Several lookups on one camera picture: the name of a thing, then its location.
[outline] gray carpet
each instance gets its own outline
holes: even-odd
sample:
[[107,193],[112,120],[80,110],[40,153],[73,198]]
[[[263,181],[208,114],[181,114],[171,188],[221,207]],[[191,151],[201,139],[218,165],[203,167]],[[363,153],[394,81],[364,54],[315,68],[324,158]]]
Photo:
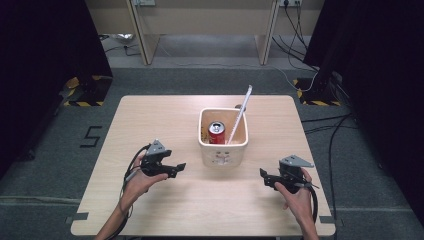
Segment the gray carpet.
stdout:
[[[67,220],[77,211],[119,100],[125,95],[244,95],[250,84],[252,94],[292,96],[301,120],[350,112],[346,106],[300,104],[296,91],[277,70],[113,69],[113,74],[103,106],[61,106],[34,149],[36,158],[15,162],[3,177],[0,239],[85,239],[72,236]],[[313,76],[306,71],[286,74],[289,81]],[[339,120],[303,123],[331,209],[328,150],[335,128],[312,133],[309,130],[334,126]],[[91,130],[100,139],[96,147],[80,148],[94,143],[93,139],[84,139],[90,126],[101,126]],[[424,238],[422,226],[394,180],[379,167],[378,156],[353,118],[347,119],[335,134],[331,156],[341,224],[338,239]]]

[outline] finger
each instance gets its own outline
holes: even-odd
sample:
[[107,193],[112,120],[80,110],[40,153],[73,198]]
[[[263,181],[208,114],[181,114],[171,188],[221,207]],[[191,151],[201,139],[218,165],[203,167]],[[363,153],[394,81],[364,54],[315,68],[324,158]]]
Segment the finger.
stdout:
[[168,178],[168,174],[166,174],[166,173],[161,173],[161,174],[158,174],[158,175],[151,177],[151,179],[153,180],[154,183],[166,180],[167,178]]
[[140,165],[141,165],[141,160],[143,159],[143,157],[144,157],[144,154],[139,155],[139,156],[135,159],[134,164],[133,164],[133,167],[138,167],[138,166],[140,166]]
[[277,190],[278,190],[281,194],[283,194],[283,196],[284,196],[284,198],[286,199],[286,201],[290,201],[290,200],[291,200],[292,194],[289,192],[289,190],[287,190],[287,188],[286,188],[286,187],[284,187],[284,185],[283,185],[283,184],[281,184],[281,183],[279,183],[279,182],[276,182],[276,183],[274,184],[274,186],[275,186],[275,188],[277,188]]
[[302,170],[303,176],[305,176],[306,181],[312,182],[312,177],[311,177],[311,175],[309,175],[308,171],[306,171],[306,169],[304,169],[304,168],[301,168],[300,170]]

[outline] plastic container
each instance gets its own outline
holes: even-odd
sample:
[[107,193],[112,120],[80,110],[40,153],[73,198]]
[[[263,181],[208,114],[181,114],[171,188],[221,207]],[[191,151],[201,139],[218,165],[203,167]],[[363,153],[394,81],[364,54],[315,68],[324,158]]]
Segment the plastic container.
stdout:
[[209,125],[212,122],[219,121],[224,123],[225,142],[227,143],[239,112],[240,109],[237,108],[204,108],[200,112],[198,141],[202,151],[202,160],[206,166],[224,169],[241,164],[244,150],[249,142],[244,113],[230,144],[209,144],[208,139]]

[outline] black curtain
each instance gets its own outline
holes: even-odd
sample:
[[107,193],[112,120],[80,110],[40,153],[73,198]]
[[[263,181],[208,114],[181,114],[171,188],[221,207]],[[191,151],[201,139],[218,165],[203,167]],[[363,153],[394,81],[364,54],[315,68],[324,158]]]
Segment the black curtain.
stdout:
[[325,68],[337,33],[352,34],[332,70],[342,74],[360,126],[424,225],[424,3],[358,1],[356,24],[340,29],[351,3],[325,1],[305,62]]
[[84,0],[5,0],[0,42],[3,176],[35,144],[66,81],[112,73]]

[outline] coca-cola can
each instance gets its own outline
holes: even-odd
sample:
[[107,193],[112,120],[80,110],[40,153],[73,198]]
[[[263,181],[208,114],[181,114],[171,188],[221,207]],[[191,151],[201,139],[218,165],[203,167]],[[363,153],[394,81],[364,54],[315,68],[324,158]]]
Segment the coca-cola can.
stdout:
[[222,122],[212,122],[208,133],[209,144],[225,144],[225,126]]

